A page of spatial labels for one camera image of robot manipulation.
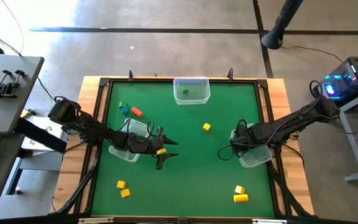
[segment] yellow cylinder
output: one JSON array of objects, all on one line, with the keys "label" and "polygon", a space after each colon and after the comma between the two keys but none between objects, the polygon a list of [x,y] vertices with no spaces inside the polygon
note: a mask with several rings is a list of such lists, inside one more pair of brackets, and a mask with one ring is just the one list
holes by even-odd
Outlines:
[{"label": "yellow cylinder", "polygon": [[235,195],[234,202],[248,202],[248,195]]}]

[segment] yellow block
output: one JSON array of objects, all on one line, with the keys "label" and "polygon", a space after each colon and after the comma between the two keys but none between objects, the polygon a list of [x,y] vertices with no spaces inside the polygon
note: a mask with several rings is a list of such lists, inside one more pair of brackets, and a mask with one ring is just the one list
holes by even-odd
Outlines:
[{"label": "yellow block", "polygon": [[248,195],[235,195],[234,202],[248,202]]},{"label": "yellow block", "polygon": [[121,197],[124,198],[124,197],[128,197],[130,196],[131,193],[129,192],[129,189],[124,189],[121,191]]},{"label": "yellow block", "polygon": [[211,128],[211,125],[208,124],[208,123],[205,123],[204,126],[203,126],[204,131],[209,131],[210,128]]},{"label": "yellow block", "polygon": [[126,183],[125,181],[123,181],[123,180],[118,180],[117,188],[124,189],[126,184],[127,184],[127,183]]},{"label": "yellow block", "polygon": [[236,186],[236,189],[234,190],[234,192],[237,194],[244,194],[245,191],[246,191],[245,188],[238,186],[238,185]]},{"label": "yellow block", "polygon": [[163,153],[166,153],[166,152],[167,152],[167,150],[165,148],[163,148],[163,149],[157,150],[157,155],[163,154]]}]

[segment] red block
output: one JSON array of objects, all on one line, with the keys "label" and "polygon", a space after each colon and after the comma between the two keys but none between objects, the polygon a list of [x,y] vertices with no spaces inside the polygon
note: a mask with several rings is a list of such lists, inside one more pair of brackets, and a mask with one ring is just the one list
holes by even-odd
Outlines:
[{"label": "red block", "polygon": [[138,117],[142,117],[143,116],[143,112],[141,112],[141,110],[137,109],[136,107],[133,107],[131,109],[132,113]]}]

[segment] blue block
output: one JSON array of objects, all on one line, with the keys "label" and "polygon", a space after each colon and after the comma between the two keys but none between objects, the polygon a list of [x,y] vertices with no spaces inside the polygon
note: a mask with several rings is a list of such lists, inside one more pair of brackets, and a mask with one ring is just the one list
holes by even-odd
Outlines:
[{"label": "blue block", "polygon": [[128,110],[128,107],[123,107],[123,108],[121,108],[121,111],[122,111],[122,113],[125,115],[125,116],[127,116],[128,114],[129,114],[129,110]]}]

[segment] blue light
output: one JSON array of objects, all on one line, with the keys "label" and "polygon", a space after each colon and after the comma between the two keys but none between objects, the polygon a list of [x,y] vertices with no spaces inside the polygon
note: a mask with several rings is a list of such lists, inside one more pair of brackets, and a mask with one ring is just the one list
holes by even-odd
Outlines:
[{"label": "blue light", "polygon": [[328,85],[326,85],[326,90],[327,90],[327,93],[328,94],[334,94],[335,93],[335,91],[334,91],[334,89],[333,89],[333,86],[331,85],[331,84],[328,84]]}]

